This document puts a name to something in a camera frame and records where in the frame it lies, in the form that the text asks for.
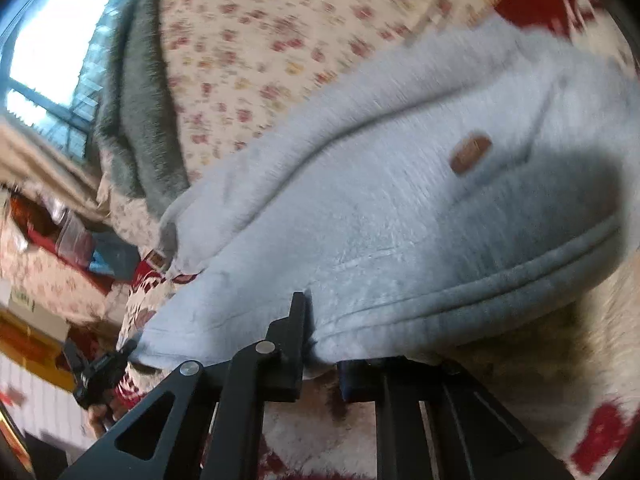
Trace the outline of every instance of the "folded clothing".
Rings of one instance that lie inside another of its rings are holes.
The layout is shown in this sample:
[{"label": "folded clothing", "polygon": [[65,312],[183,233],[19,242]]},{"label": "folded clothing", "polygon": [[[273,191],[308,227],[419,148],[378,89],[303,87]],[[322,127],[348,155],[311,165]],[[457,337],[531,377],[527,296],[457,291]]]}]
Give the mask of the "folded clothing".
[{"label": "folded clothing", "polygon": [[567,304],[638,246],[639,102],[615,67],[497,18],[381,54],[169,207],[169,275],[201,274],[132,358],[227,360],[296,290],[309,365],[462,344]]}]

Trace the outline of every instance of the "hand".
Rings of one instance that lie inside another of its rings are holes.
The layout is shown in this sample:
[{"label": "hand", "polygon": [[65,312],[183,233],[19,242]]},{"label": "hand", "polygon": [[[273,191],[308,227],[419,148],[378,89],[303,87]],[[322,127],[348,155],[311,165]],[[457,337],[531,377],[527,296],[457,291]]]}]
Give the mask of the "hand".
[{"label": "hand", "polygon": [[[111,415],[109,408],[113,412],[113,421],[108,416]],[[129,411],[116,396],[110,400],[109,408],[106,404],[94,404],[86,412],[85,427],[95,439],[103,436],[114,422],[120,420]]]}]

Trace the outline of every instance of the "beige curtain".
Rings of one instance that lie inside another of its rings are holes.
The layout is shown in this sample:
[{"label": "beige curtain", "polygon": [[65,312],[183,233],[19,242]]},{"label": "beige curtain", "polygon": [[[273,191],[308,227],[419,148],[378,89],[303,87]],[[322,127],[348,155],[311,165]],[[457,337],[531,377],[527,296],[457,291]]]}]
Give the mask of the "beige curtain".
[{"label": "beige curtain", "polygon": [[97,199],[99,168],[69,160],[7,112],[0,113],[0,181],[40,184],[91,221],[103,222],[109,212],[108,203]]}]

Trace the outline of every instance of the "window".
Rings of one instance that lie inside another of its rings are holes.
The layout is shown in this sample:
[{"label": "window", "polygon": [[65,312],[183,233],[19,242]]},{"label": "window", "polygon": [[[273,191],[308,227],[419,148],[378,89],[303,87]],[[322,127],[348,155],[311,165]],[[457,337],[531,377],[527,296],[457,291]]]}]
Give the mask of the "window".
[{"label": "window", "polygon": [[70,158],[88,156],[120,0],[31,0],[6,36],[0,103]]}]

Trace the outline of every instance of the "brown leather patch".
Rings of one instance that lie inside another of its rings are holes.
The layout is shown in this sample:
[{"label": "brown leather patch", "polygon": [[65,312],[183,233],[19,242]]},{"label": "brown leather patch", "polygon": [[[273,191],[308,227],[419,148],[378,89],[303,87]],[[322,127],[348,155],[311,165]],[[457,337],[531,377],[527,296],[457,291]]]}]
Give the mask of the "brown leather patch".
[{"label": "brown leather patch", "polygon": [[453,172],[461,175],[474,167],[492,146],[491,139],[482,132],[473,132],[460,142],[453,152],[449,165]]}]

